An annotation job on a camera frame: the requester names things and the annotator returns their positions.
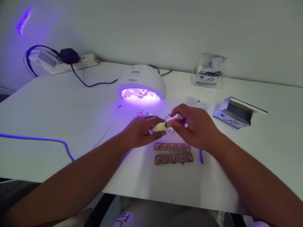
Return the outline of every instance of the white nail lamp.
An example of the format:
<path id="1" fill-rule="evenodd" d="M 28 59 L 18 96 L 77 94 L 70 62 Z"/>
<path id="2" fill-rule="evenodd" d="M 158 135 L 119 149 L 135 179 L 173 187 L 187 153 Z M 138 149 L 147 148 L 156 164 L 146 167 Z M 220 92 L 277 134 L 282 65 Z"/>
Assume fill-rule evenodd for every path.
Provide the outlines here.
<path id="1" fill-rule="evenodd" d="M 165 99 L 166 86 L 161 75 L 147 65 L 135 65 L 117 80 L 116 92 L 120 98 L 144 96 Z"/>

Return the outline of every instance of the white table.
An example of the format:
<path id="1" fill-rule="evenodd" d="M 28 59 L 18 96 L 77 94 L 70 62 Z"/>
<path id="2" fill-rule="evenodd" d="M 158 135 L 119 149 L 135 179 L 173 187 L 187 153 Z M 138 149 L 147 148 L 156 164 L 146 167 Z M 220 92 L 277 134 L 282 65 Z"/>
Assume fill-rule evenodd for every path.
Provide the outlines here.
<path id="1" fill-rule="evenodd" d="M 102 62 L 77 70 L 87 84 L 110 82 L 129 66 Z M 268 115 L 254 114 L 252 126 L 237 130 L 213 118 L 216 126 L 262 162 L 303 199 L 301 119 L 303 89 L 230 79 L 221 90 L 191 85 L 189 73 L 171 72 L 163 77 L 165 100 L 120 99 L 115 84 L 85 87 L 72 72 L 41 76 L 0 104 L 0 132 L 13 135 L 61 139 L 79 158 L 120 132 L 139 109 L 164 118 L 173 107 L 192 96 L 216 105 L 233 96 Z M 116 118 L 122 122 L 117 125 Z M 175 133 L 163 142 L 182 142 Z M 70 163 L 59 143 L 0 138 L 0 177 L 43 182 Z M 153 143 L 131 150 L 103 192 L 135 198 L 182 204 L 227 212 L 246 212 L 229 179 L 217 161 L 192 148 L 194 162 L 155 166 Z"/>

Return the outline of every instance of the person's right hand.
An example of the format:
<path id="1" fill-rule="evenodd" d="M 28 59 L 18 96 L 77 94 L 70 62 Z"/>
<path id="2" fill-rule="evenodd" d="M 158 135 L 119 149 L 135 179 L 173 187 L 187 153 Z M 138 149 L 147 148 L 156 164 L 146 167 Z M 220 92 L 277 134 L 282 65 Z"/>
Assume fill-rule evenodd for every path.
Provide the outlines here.
<path id="1" fill-rule="evenodd" d="M 210 152 L 220 143 L 222 133 L 217 129 L 208 113 L 200 108 L 180 104 L 175 107 L 171 116 L 179 113 L 186 119 L 187 128 L 178 121 L 173 121 L 171 127 L 193 147 Z"/>

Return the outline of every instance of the blue cable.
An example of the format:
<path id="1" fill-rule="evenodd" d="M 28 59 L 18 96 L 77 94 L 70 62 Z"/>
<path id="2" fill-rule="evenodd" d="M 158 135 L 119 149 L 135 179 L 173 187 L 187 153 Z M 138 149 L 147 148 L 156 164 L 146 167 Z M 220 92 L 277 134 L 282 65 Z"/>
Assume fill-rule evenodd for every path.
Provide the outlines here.
<path id="1" fill-rule="evenodd" d="M 0 137 L 4 138 L 11 138 L 11 139 L 25 139 L 25 140 L 42 140 L 42 141 L 52 141 L 52 142 L 58 142 L 62 143 L 65 147 L 66 153 L 68 157 L 71 159 L 71 161 L 75 161 L 72 154 L 69 151 L 68 145 L 63 140 L 56 140 L 56 139 L 48 139 L 48 138 L 38 138 L 38 137 L 24 137 L 24 136 L 15 136 L 15 135 L 8 135 L 8 134 L 2 134 L 0 133 Z"/>

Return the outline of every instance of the alcohol pad box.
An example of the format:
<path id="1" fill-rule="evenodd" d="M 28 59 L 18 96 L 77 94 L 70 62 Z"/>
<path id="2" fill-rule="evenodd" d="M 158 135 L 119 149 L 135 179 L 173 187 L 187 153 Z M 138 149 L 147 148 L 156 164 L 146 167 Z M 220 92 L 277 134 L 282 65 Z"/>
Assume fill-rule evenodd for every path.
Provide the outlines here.
<path id="1" fill-rule="evenodd" d="M 239 99 L 228 97 L 216 107 L 213 116 L 234 128 L 240 129 L 251 126 L 254 113 L 267 114 L 267 111 Z"/>

